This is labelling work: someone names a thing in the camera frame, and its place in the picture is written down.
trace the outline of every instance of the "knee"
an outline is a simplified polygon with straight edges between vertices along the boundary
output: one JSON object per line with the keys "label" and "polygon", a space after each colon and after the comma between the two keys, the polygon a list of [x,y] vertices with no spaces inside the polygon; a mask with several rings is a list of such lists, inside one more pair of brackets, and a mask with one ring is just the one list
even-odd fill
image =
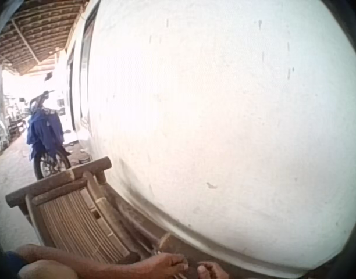
{"label": "knee", "polygon": [[77,279],[77,274],[70,267],[53,260],[38,260],[24,266],[19,271],[21,279]]}

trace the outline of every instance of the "ceiling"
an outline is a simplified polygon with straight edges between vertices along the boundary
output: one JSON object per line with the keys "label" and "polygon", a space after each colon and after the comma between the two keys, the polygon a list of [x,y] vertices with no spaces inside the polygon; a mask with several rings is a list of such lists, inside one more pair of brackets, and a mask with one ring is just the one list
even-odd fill
{"label": "ceiling", "polygon": [[25,76],[41,76],[48,74],[51,71],[55,70],[55,65],[58,62],[58,54],[51,55],[47,57],[45,60],[41,61],[39,64],[32,67],[29,71],[27,71]]}
{"label": "ceiling", "polygon": [[64,49],[87,0],[24,0],[0,33],[0,63],[28,73]]}

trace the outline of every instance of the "white wall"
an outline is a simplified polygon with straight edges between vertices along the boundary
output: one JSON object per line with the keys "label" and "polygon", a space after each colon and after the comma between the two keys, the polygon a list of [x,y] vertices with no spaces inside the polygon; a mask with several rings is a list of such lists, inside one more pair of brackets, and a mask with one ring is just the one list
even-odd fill
{"label": "white wall", "polygon": [[89,76],[91,152],[155,222],[281,277],[341,251],[356,222],[356,55],[324,4],[102,0]]}

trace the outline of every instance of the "hand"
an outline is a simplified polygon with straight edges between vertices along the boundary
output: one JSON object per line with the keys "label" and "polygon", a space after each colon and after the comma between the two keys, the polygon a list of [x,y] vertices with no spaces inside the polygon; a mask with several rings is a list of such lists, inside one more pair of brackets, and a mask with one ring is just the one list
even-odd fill
{"label": "hand", "polygon": [[143,279],[168,279],[188,270],[188,263],[183,255],[161,253],[130,267]]}
{"label": "hand", "polygon": [[199,279],[229,279],[229,275],[217,263],[199,262]]}

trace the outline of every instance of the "blue cover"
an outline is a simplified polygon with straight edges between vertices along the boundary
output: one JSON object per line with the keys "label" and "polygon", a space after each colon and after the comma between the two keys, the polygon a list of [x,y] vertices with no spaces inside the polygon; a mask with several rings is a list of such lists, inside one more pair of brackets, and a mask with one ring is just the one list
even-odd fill
{"label": "blue cover", "polygon": [[28,121],[27,144],[32,144],[31,158],[48,152],[55,158],[56,151],[63,145],[64,133],[57,113],[46,114],[37,109]]}
{"label": "blue cover", "polygon": [[18,272],[29,263],[24,260],[19,254],[8,251],[5,253],[6,263],[13,274],[17,275]]}

